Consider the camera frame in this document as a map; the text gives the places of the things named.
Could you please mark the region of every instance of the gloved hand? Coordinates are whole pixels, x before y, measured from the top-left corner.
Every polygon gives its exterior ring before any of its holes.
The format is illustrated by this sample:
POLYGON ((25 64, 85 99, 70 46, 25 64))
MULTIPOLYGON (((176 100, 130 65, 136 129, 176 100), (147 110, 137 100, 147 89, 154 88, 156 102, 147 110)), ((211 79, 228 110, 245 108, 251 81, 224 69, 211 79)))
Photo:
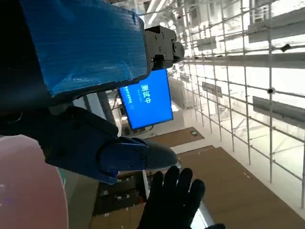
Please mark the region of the gloved hand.
MULTIPOLYGON (((191 184, 193 172, 172 166, 163 179, 157 172, 138 229, 189 229, 203 198, 205 186, 201 180, 191 184)), ((223 224, 208 229, 225 229, 223 224)))

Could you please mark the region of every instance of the cable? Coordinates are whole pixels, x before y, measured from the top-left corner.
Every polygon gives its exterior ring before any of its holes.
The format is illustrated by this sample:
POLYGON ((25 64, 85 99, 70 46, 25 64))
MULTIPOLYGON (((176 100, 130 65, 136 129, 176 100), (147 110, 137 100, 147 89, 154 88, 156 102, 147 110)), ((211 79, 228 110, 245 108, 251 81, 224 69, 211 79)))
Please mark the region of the cable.
POLYGON ((115 98, 114 98, 114 104, 113 104, 113 107, 111 108, 112 111, 114 110, 114 107, 115 107, 115 105, 116 105, 116 100, 117 100, 118 96, 119 96, 119 94, 117 94, 117 95, 115 96, 115 98))

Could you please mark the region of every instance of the brown floor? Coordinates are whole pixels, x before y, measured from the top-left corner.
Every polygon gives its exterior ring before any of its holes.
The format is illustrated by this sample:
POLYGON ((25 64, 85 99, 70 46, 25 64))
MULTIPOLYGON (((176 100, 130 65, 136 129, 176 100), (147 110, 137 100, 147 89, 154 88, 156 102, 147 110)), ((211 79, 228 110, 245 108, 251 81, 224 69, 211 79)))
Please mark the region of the brown floor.
POLYGON ((204 137, 194 128, 186 128, 183 130, 177 130, 163 135, 157 135, 148 138, 151 141, 163 144, 168 147, 174 147, 189 142, 204 139, 204 137), (196 132, 197 136, 193 136, 191 133, 196 132))
POLYGON ((302 229, 305 221, 222 148, 179 154, 183 167, 205 182, 204 203, 227 229, 302 229))

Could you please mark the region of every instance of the scaffolding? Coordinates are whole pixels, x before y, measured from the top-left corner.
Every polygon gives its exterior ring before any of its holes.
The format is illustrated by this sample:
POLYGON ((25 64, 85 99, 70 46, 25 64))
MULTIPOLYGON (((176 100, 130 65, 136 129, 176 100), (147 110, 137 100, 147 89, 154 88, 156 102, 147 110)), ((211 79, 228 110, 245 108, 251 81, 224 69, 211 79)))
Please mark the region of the scaffolding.
POLYGON ((304 99, 305 95, 293 89, 289 91, 284 87, 278 88, 277 83, 274 83, 274 75, 283 71, 281 68, 292 69, 291 71, 305 68, 300 62, 305 51, 305 43, 302 43, 305 31, 294 30, 294 25, 305 20, 305 5, 302 5, 302 1, 293 0, 285 11, 285 7, 280 7, 281 0, 260 2, 263 3, 255 5, 254 0, 167 0, 159 10, 140 15, 145 17, 145 22, 150 21, 149 27, 161 24, 175 30, 177 39, 184 45, 184 66, 176 64, 169 73, 183 81, 183 89, 187 95, 192 95, 191 107, 196 120, 198 121, 197 115, 200 115, 203 126, 210 127, 211 133, 212 125, 216 124, 221 141, 223 131, 228 132, 233 151, 236 139, 245 143, 249 165, 253 152, 268 159, 270 183, 273 182, 274 165, 301 181, 301 208, 304 208, 304 127, 298 122, 289 125, 285 120, 278 119, 277 116, 275 118, 274 101, 278 101, 279 96, 289 96, 292 101, 304 99), (154 22, 150 20, 152 15, 155 15, 154 22), (281 34, 278 27, 287 34, 281 34), (263 71, 266 81, 253 83, 250 70, 263 71), (212 84, 214 89, 204 89, 203 83, 212 84), (253 100, 256 94, 264 94, 268 99, 267 113, 257 111, 253 100), (261 134, 257 131, 259 128, 268 131, 261 134), (285 146, 285 142, 282 142, 274 148, 274 138, 279 133, 298 144, 285 146), (269 143, 268 152, 253 143, 266 138, 269 143), (275 160, 275 156, 281 152, 302 147, 302 174, 291 171, 275 160))

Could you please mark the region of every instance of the sign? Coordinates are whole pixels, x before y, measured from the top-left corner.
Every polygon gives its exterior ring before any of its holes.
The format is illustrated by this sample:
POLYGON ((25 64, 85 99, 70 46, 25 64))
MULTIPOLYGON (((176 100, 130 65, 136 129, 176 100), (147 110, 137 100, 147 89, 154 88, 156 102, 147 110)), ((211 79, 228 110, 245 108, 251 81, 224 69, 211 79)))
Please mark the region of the sign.
MULTIPOLYGON (((211 93, 213 95, 216 95, 216 90, 215 90, 215 84, 210 84, 210 83, 205 83, 202 82, 202 88, 204 91, 211 93)), ((216 86, 217 89, 217 95, 219 98, 223 97, 222 91, 221 91, 221 87, 220 86, 216 86)))
POLYGON ((120 88, 120 94, 132 129, 173 119, 166 70, 152 71, 145 80, 120 88))

